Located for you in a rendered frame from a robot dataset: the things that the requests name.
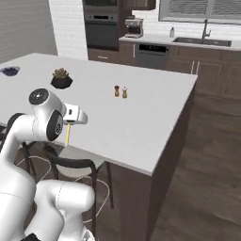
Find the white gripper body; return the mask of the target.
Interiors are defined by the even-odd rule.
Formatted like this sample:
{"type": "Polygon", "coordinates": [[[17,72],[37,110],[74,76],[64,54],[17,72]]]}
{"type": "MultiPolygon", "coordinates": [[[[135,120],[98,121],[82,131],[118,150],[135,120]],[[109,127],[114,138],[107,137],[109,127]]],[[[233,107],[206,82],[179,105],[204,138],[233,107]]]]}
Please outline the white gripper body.
{"type": "Polygon", "coordinates": [[[65,124],[87,124],[88,115],[78,105],[67,105],[63,122],[65,124]]]}

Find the plant in black pot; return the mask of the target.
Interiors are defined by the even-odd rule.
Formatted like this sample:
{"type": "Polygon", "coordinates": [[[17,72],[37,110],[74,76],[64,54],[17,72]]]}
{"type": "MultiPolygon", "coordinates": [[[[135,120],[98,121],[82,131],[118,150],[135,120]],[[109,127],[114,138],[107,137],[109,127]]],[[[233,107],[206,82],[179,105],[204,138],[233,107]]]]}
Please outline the plant in black pot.
{"type": "Polygon", "coordinates": [[[72,79],[69,76],[69,73],[60,68],[53,72],[53,78],[51,81],[51,85],[55,88],[65,89],[68,88],[72,84],[72,79]]]}

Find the black chair white seat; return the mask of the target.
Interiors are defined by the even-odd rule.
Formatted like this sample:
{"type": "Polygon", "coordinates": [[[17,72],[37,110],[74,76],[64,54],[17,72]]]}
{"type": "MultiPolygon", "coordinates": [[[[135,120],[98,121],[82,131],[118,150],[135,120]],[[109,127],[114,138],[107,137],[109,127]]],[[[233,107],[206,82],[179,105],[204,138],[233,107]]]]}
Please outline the black chair white seat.
{"type": "Polygon", "coordinates": [[[56,149],[50,145],[45,145],[44,150],[51,162],[54,176],[58,178],[58,174],[61,173],[65,177],[74,178],[75,181],[79,181],[84,177],[88,177],[92,181],[92,188],[96,190],[97,175],[103,165],[106,165],[107,171],[107,199],[110,199],[110,206],[114,208],[114,197],[112,188],[112,177],[110,163],[104,161],[102,157],[98,157],[95,154],[81,151],[77,148],[68,146],[63,148],[60,153],[56,152],[56,149]]]}
{"type": "MultiPolygon", "coordinates": [[[[6,137],[6,131],[7,128],[5,126],[0,125],[0,150],[2,149],[2,144],[6,137]]],[[[34,175],[37,175],[37,172],[35,170],[35,167],[33,165],[32,159],[30,158],[30,148],[34,145],[34,142],[30,144],[23,143],[22,151],[24,154],[24,162],[26,165],[26,171],[28,173],[33,173],[34,175]]]]}

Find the white top kitchen island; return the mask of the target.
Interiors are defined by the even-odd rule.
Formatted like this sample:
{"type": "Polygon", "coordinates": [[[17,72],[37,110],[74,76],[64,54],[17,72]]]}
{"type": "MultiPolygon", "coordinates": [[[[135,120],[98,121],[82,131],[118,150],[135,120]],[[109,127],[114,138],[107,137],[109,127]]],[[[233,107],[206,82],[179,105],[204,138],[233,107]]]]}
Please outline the white top kitchen island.
{"type": "Polygon", "coordinates": [[[0,73],[0,122],[30,112],[29,94],[49,88],[54,70],[69,72],[72,85],[55,94],[88,114],[69,142],[118,165],[120,241],[149,241],[185,144],[196,76],[42,54],[10,63],[20,71],[0,73]]]}

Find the blue bowl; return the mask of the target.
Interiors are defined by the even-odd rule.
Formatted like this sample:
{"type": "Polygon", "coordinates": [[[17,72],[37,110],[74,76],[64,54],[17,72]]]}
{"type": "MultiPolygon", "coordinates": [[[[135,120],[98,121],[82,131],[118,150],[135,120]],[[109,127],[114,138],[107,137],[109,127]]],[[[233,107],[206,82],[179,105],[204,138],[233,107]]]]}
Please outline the blue bowl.
{"type": "Polygon", "coordinates": [[[0,72],[2,74],[4,74],[5,76],[11,77],[11,76],[15,76],[18,74],[20,70],[20,67],[18,66],[11,66],[11,67],[6,67],[0,70],[0,72]]]}

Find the black dishwasher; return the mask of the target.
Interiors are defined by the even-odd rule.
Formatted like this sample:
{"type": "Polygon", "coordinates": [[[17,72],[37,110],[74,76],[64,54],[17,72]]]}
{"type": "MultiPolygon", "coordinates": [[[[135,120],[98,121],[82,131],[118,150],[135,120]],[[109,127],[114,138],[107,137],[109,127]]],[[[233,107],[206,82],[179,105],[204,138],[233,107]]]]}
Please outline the black dishwasher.
{"type": "Polygon", "coordinates": [[[169,60],[169,47],[162,44],[139,43],[136,58],[138,67],[162,70],[169,60]]]}

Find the silver coffee machine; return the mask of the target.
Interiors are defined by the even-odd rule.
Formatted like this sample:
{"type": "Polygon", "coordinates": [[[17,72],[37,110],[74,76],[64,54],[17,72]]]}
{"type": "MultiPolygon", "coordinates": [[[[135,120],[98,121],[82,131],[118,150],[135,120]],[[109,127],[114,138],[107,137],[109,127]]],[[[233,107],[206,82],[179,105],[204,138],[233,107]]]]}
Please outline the silver coffee machine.
{"type": "Polygon", "coordinates": [[[143,36],[143,20],[140,18],[126,19],[125,26],[127,32],[125,34],[126,38],[141,38],[143,36]]]}

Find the brown base cupboards run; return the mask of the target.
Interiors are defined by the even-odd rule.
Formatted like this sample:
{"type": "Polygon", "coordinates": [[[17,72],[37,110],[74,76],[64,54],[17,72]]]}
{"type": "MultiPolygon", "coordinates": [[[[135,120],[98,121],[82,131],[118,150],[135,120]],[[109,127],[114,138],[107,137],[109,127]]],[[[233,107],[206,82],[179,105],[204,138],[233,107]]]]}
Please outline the brown base cupboards run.
{"type": "MultiPolygon", "coordinates": [[[[119,41],[119,50],[88,49],[88,59],[137,66],[136,49],[139,43],[119,41]]],[[[216,46],[153,43],[169,47],[169,60],[162,70],[196,74],[196,91],[222,98],[241,99],[241,50],[216,46]]]]}

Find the dark sink basin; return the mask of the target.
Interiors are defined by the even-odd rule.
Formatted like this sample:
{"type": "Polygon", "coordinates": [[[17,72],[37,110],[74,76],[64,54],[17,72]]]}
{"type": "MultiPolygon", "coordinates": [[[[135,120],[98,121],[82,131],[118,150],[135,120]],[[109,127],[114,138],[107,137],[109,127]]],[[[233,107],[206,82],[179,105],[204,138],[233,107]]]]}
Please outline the dark sink basin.
{"type": "Polygon", "coordinates": [[[180,43],[190,43],[190,44],[204,44],[204,45],[214,45],[214,46],[225,46],[231,47],[231,40],[210,40],[210,39],[197,39],[197,38],[184,38],[178,37],[174,39],[172,42],[180,42],[180,43]]]}

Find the grey sink tap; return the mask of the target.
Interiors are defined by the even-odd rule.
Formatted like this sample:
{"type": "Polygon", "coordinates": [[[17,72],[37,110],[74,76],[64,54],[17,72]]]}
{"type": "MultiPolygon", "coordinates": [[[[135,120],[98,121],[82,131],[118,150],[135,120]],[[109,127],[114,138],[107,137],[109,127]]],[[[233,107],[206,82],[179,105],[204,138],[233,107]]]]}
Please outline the grey sink tap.
{"type": "Polygon", "coordinates": [[[205,19],[201,40],[205,40],[206,37],[210,37],[210,35],[211,35],[211,30],[209,30],[209,31],[207,30],[207,25],[208,25],[208,19],[205,19]]]}

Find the window with blinds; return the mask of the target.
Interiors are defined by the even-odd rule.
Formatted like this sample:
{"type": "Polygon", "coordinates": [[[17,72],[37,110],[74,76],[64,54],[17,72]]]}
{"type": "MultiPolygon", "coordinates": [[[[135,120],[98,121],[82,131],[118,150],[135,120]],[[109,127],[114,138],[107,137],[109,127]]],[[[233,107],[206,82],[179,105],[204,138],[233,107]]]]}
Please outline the window with blinds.
{"type": "Polygon", "coordinates": [[[241,24],[241,0],[160,0],[163,22],[241,24]]]}

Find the black wall oven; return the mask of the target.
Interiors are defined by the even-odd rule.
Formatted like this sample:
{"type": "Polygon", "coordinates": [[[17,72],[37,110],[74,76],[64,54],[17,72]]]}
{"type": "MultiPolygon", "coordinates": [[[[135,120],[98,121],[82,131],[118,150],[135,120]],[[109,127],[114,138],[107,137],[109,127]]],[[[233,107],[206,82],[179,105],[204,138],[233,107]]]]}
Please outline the black wall oven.
{"type": "Polygon", "coordinates": [[[83,0],[87,47],[118,51],[118,0],[83,0]]]}

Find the brown wall cupboard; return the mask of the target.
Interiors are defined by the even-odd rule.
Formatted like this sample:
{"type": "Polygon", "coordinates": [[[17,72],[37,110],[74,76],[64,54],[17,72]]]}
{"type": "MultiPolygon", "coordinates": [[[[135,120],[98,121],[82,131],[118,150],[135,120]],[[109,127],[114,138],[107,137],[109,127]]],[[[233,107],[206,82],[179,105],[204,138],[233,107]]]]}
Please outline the brown wall cupboard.
{"type": "Polygon", "coordinates": [[[153,10],[156,0],[124,0],[124,7],[130,10],[153,10]]]}

